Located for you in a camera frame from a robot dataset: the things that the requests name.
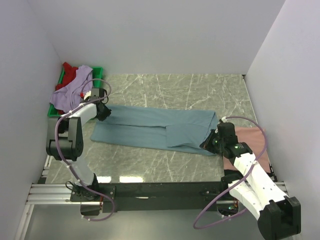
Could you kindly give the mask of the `blue t-shirt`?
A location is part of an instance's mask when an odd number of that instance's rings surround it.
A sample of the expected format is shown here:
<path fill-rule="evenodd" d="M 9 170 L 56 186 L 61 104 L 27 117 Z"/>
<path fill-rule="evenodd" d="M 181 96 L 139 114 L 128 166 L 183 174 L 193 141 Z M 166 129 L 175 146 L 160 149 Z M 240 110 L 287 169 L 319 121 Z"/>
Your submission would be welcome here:
<path fill-rule="evenodd" d="M 109 105 L 111 115 L 97 121 L 91 141 L 112 145 L 210 156 L 200 145 L 219 122 L 213 110 Z"/>

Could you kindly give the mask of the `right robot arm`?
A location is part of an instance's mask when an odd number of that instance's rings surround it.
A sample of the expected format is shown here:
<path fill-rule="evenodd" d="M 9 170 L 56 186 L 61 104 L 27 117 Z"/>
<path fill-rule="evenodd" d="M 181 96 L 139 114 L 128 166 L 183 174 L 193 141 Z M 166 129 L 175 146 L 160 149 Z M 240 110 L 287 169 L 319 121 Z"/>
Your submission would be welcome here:
<path fill-rule="evenodd" d="M 258 163 L 251 148 L 238 142 L 234 133 L 229 135 L 212 130 L 201 147 L 229 159 L 241 173 L 219 187 L 216 196 L 204 209 L 208 210 L 221 197 L 238 200 L 257 220 L 265 240 L 281 240 L 301 233 L 301 204 L 289 197 Z"/>

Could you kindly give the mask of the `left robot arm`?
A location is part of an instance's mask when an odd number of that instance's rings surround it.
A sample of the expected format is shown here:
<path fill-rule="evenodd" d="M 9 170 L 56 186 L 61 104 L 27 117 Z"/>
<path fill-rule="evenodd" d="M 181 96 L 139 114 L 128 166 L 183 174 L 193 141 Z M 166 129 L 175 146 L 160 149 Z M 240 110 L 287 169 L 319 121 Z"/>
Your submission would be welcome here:
<path fill-rule="evenodd" d="M 104 121 L 111 112 L 101 102 L 81 103 L 68 113 L 48 120 L 46 152 L 64 164 L 74 178 L 75 191 L 82 191 L 88 201 L 99 197 L 100 188 L 97 176 L 83 156 L 83 126 L 92 119 Z"/>

